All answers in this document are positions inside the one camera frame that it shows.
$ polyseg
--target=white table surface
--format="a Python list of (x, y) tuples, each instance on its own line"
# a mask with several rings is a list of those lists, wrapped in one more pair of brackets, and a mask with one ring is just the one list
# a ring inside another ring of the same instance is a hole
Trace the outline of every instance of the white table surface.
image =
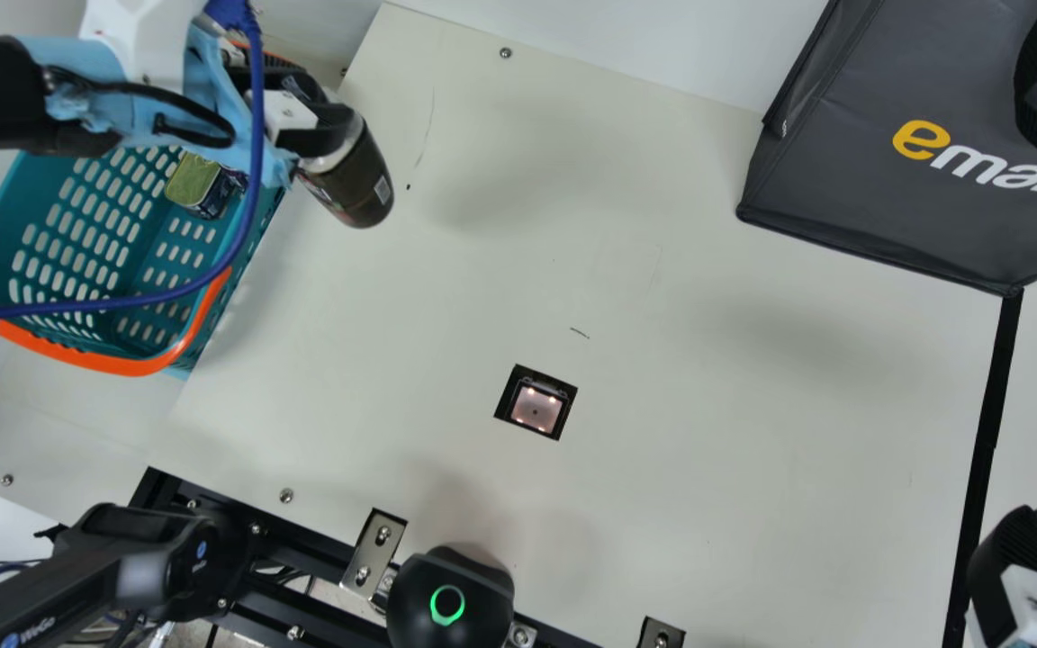
[[(936, 644), (998, 300), (735, 221), (757, 114), (503, 45), (380, 12), (394, 214), (284, 202), (148, 462), (474, 542), (600, 645)], [(579, 387), (561, 442), (491, 416), (514, 364)]]

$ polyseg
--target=green light ring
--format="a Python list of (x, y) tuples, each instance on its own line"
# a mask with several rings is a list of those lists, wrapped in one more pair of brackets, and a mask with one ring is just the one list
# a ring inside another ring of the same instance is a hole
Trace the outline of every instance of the green light ring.
[[(440, 594), (443, 594), (444, 591), (446, 590), (453, 590), (453, 593), (458, 595), (458, 610), (455, 612), (455, 614), (450, 616), (445, 616), (443, 614), (440, 614), (440, 607), (438, 607), (438, 602), (440, 601)], [(456, 620), (458, 620), (458, 618), (461, 617), (461, 614), (464, 614), (466, 610), (467, 610), (467, 598), (464, 594), (461, 594), (461, 590), (458, 590), (458, 588), (455, 586), (444, 585), (443, 587), (438, 588), (438, 590), (435, 591), (435, 594), (431, 594), (431, 620), (432, 622), (440, 624), (440, 626), (448, 627), (453, 622), (456, 622)]]

